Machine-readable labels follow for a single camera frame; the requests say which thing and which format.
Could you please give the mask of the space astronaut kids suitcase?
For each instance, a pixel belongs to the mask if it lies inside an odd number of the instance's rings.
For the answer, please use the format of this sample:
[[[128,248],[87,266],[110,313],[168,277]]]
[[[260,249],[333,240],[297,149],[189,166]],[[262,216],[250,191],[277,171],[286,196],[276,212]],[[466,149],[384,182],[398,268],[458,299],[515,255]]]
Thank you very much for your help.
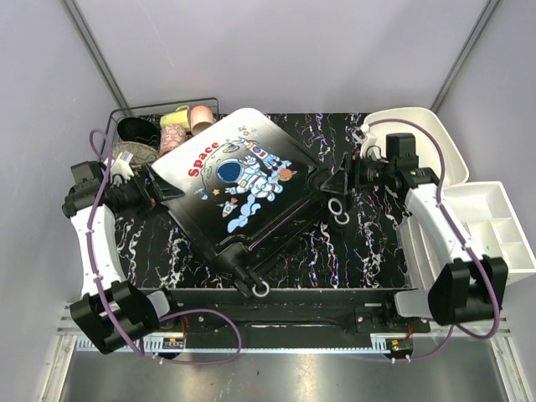
[[[319,186],[338,166],[323,166],[265,114],[242,108],[152,168],[184,191],[165,204],[207,265],[262,298],[272,258],[319,219],[332,221]]]

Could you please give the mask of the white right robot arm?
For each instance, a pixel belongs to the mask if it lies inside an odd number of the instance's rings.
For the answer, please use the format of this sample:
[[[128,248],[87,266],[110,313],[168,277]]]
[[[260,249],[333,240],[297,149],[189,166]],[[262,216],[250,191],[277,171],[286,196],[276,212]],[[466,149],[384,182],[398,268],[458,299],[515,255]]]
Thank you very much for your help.
[[[411,317],[418,317],[456,327],[491,320],[497,328],[508,266],[503,258],[486,255],[464,232],[448,208],[441,177],[430,167],[420,167],[413,134],[389,134],[385,155],[378,159],[346,155],[338,170],[321,182],[337,227],[348,224],[351,190],[372,185],[387,186],[404,201],[440,266],[430,285],[394,294],[394,303],[380,311],[383,327],[398,332]]]

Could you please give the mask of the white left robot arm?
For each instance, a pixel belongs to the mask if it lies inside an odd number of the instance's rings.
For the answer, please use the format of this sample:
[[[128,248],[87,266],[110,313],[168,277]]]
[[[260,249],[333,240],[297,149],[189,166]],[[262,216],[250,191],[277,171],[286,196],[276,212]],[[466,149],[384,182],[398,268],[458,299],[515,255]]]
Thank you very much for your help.
[[[75,184],[62,211],[79,239],[83,285],[80,300],[70,305],[70,315],[99,352],[109,354],[123,347],[140,352],[145,336],[159,329],[174,330],[181,312],[168,291],[145,294],[125,278],[116,248],[116,214],[164,213],[165,203],[184,193],[149,165],[117,185],[111,183],[111,168],[103,162],[81,162],[71,172]]]

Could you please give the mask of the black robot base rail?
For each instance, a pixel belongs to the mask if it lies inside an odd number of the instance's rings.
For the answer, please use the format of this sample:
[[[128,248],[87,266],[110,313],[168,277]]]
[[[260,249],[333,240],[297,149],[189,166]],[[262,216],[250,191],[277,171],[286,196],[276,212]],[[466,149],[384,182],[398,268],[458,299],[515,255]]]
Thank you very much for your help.
[[[231,289],[171,289],[181,309],[214,309],[236,324],[324,324],[360,333],[425,334],[423,318],[397,317],[393,289],[275,289],[245,298]]]

